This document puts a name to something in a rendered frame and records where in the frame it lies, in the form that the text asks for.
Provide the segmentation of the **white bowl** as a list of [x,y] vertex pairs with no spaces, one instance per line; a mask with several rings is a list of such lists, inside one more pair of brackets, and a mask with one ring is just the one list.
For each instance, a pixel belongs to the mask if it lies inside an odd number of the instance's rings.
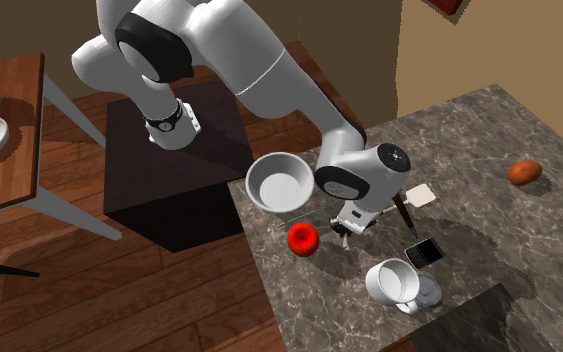
[[310,166],[287,152],[258,158],[248,169],[245,189],[251,201],[267,212],[288,213],[311,197],[315,181]]

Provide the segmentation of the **dark brown pen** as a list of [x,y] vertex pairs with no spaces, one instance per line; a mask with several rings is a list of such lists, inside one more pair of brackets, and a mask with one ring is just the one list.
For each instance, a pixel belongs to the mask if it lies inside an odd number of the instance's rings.
[[408,210],[407,210],[407,208],[406,208],[406,206],[405,206],[405,204],[404,204],[404,201],[402,200],[401,195],[400,195],[399,193],[397,193],[397,194],[392,198],[392,200],[394,201],[397,210],[399,211],[400,215],[402,216],[403,220],[405,221],[405,223],[406,223],[406,225],[407,225],[409,231],[411,232],[411,234],[412,234],[415,238],[417,238],[417,237],[418,237],[418,234],[417,234],[417,232],[416,232],[415,225],[414,225],[414,223],[413,223],[413,221],[412,221],[412,219],[411,219],[411,217],[410,217],[410,214],[409,214],[409,212],[408,212]]

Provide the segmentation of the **brown potato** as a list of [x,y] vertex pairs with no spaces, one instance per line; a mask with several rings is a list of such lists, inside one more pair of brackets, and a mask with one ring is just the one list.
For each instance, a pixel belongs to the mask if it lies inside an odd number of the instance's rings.
[[515,186],[524,186],[536,181],[542,174],[542,166],[532,160],[513,164],[507,172],[507,179]]

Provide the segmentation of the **white mug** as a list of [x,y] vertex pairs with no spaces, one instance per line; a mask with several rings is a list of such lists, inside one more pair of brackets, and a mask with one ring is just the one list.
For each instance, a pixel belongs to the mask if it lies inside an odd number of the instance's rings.
[[376,302],[395,306],[408,315],[435,307],[442,301],[442,289],[432,275],[417,271],[397,258],[371,267],[365,276],[365,286]]

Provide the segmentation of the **dark robot stand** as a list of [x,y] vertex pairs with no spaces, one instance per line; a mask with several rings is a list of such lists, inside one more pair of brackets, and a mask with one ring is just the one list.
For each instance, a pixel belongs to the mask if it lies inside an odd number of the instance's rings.
[[228,184],[245,177],[252,151],[234,95],[223,83],[177,89],[202,124],[187,147],[151,143],[129,99],[107,106],[103,212],[176,253],[242,232]]

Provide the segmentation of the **wooden table with grey legs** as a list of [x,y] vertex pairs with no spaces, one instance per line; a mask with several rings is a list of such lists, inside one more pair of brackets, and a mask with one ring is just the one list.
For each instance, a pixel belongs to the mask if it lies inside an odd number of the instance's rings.
[[42,53],[0,61],[0,118],[9,138],[0,150],[0,210],[23,205],[112,240],[121,233],[39,185],[43,100],[100,146],[105,136],[44,73]]

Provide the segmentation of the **black phone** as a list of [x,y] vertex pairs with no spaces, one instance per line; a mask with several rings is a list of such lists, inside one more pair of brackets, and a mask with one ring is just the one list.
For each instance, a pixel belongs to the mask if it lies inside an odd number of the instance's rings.
[[415,270],[423,269],[445,256],[442,248],[433,237],[406,248],[404,253]]

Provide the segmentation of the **red apple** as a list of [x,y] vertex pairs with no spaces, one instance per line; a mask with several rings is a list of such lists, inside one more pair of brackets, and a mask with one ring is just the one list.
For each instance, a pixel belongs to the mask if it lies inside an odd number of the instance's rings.
[[318,249],[319,234],[312,225],[297,223],[288,231],[287,244],[295,255],[309,257]]

